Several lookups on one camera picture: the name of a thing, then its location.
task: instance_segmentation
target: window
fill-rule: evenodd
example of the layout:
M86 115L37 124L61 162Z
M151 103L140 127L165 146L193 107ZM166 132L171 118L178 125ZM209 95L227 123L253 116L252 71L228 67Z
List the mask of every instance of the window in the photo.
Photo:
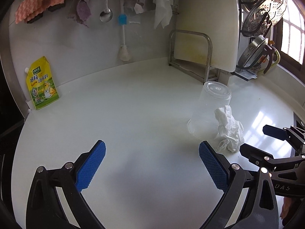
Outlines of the window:
M304 18L293 0L287 2L283 18L274 27L273 40L281 55L279 64L305 83Z

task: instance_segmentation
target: yellow seasoning pouch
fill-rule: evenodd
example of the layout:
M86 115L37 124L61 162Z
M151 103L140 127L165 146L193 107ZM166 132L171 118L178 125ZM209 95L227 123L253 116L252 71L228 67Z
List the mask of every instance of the yellow seasoning pouch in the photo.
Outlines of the yellow seasoning pouch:
M27 73L26 85L36 109L47 106L59 98L52 79L49 62L45 56L32 63Z

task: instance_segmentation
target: pink cloth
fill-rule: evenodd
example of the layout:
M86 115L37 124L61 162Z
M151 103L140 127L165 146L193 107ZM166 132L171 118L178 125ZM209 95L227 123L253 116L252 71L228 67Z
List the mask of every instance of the pink cloth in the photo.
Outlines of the pink cloth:
M24 0L15 13L15 22L16 24L22 20L27 22L45 11L48 7L64 3L64 1L65 0Z

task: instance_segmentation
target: cutting board rack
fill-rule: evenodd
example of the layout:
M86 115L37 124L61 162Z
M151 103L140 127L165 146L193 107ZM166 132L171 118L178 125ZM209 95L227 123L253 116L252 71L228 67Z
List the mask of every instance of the cutting board rack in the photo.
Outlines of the cutting board rack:
M206 58L206 65L202 65L195 62L180 60L174 58L174 44L173 44L173 36L175 33L188 33L194 34L198 36L202 36L207 40L208 43L208 54ZM213 51L213 44L211 38L205 33L187 31L187 30L179 30L174 29L170 32L170 57L169 57L169 66L173 66L178 70L190 75L191 77L197 79L198 81L205 83L206 81L216 81L219 75L219 69L211 67L211 58Z

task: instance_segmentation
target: metal spoon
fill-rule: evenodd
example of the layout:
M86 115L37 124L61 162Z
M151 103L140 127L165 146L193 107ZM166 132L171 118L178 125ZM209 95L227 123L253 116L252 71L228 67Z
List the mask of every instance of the metal spoon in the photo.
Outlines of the metal spoon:
M108 22L112 19L113 13L108 8L108 0L105 0L106 8L100 13L100 20L102 22Z

